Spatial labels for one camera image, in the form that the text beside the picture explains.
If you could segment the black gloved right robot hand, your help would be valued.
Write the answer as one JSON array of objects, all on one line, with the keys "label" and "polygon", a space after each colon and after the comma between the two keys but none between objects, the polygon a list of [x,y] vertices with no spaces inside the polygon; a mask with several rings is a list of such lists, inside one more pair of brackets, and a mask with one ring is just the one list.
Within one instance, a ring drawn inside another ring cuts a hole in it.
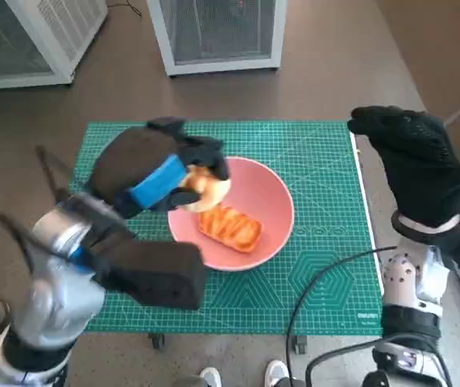
[{"label": "black gloved right robot hand", "polygon": [[437,228],[460,214],[460,161],[440,119],[397,106],[353,109],[348,129],[378,152],[397,210]]}]

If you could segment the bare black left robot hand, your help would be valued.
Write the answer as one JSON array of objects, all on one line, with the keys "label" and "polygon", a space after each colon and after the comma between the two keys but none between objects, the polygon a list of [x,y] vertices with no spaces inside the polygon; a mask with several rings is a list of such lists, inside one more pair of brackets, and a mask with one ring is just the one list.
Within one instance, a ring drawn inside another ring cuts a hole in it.
[{"label": "bare black left robot hand", "polygon": [[176,117],[129,127],[96,159],[87,186],[123,218],[145,210],[214,208],[230,189],[223,143],[190,135]]}]

